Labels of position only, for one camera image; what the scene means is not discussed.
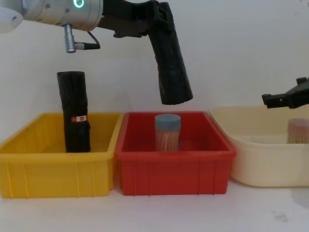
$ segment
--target beige plastic bin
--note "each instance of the beige plastic bin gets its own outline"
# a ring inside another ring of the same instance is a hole
[[[309,107],[222,107],[211,111],[238,153],[231,176],[257,187],[309,186],[309,145],[286,144],[290,118],[309,118]]]

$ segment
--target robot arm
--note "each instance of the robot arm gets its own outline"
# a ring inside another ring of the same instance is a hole
[[[90,33],[95,27],[114,30],[115,38],[149,35],[158,63],[163,104],[193,98],[169,4],[150,0],[0,0],[0,33],[16,28],[22,20],[64,27],[66,51],[100,49]],[[87,31],[96,43],[77,43],[72,29]]]

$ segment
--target white table surface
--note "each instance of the white table surface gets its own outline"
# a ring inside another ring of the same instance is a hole
[[[309,232],[309,188],[0,201],[1,232]]]

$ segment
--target black cylindrical object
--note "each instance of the black cylindrical object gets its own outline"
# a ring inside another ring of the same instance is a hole
[[[162,104],[175,105],[193,98],[180,50],[173,15],[167,2],[159,3],[167,11],[169,28],[157,24],[148,32],[158,63]]]
[[[66,152],[90,151],[90,124],[84,72],[58,72]]]

